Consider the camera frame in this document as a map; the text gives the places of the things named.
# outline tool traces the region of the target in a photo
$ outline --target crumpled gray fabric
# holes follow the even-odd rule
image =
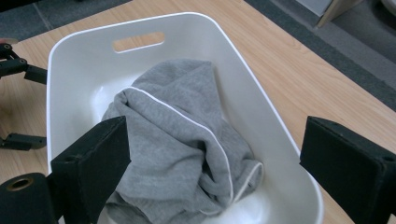
[[[121,115],[131,163],[106,205],[118,223],[201,223],[261,183],[262,164],[222,117],[211,62],[157,64],[103,119]]]

